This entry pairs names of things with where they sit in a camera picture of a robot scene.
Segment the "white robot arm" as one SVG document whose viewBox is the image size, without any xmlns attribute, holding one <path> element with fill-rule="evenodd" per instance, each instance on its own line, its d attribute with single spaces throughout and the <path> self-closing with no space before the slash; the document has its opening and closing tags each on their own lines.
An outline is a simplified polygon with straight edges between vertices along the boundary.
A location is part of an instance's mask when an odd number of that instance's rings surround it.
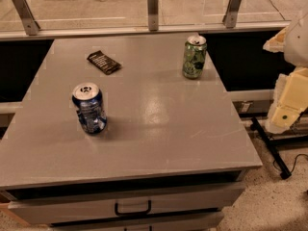
<svg viewBox="0 0 308 231">
<path fill-rule="evenodd" d="M 263 49 L 282 52 L 295 66 L 290 74 L 280 74 L 275 83 L 266 129 L 281 134 L 291 128 L 308 108 L 308 8 L 304 7 L 289 26 L 267 40 Z"/>
</svg>

